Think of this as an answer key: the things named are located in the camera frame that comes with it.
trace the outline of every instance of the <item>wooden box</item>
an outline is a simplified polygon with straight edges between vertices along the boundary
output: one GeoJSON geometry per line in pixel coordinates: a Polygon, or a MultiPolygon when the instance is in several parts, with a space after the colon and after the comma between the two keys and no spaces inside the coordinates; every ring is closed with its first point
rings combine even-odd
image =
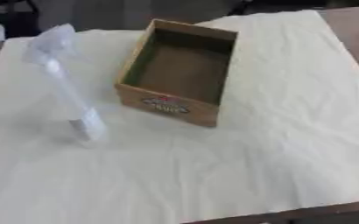
{"type": "Polygon", "coordinates": [[[236,32],[152,20],[116,79],[124,105],[216,126],[236,32]]]}

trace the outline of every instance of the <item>white sheet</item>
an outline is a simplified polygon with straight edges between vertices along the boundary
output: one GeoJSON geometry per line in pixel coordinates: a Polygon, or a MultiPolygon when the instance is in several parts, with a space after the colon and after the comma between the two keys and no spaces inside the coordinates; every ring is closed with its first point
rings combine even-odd
{"type": "Polygon", "coordinates": [[[140,31],[78,36],[72,75],[110,141],[74,143],[28,39],[0,52],[0,224],[167,224],[359,201],[359,66],[314,11],[225,17],[239,31],[216,129],[123,107],[140,31]]]}

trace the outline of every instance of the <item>gray floor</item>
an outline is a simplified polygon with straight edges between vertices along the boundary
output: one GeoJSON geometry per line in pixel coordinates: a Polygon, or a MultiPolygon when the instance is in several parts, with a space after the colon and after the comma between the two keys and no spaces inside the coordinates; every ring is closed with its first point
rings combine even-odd
{"type": "Polygon", "coordinates": [[[35,0],[41,26],[72,23],[89,29],[143,29],[152,18],[196,23],[226,15],[237,0],[35,0]]]}

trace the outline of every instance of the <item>table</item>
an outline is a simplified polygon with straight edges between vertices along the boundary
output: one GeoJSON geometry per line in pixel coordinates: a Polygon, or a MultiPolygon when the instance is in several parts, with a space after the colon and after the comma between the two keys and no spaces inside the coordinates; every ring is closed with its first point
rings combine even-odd
{"type": "MultiPolygon", "coordinates": [[[[343,9],[343,10],[326,10],[320,13],[330,24],[338,38],[351,51],[355,59],[359,63],[359,8],[343,9]]],[[[302,220],[306,217],[313,217],[324,214],[338,214],[346,212],[359,211],[359,203],[352,203],[339,206],[325,206],[318,208],[299,209],[295,211],[283,213],[269,213],[262,215],[251,215],[244,217],[228,218],[223,220],[212,220],[199,223],[322,223],[320,220],[302,220]]]]}

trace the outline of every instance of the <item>open box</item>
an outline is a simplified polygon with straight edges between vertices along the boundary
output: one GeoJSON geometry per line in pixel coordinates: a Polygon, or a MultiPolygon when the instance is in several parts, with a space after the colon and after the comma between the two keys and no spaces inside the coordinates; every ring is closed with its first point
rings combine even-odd
{"type": "Polygon", "coordinates": [[[124,105],[214,127],[236,32],[152,20],[116,80],[124,105]]]}

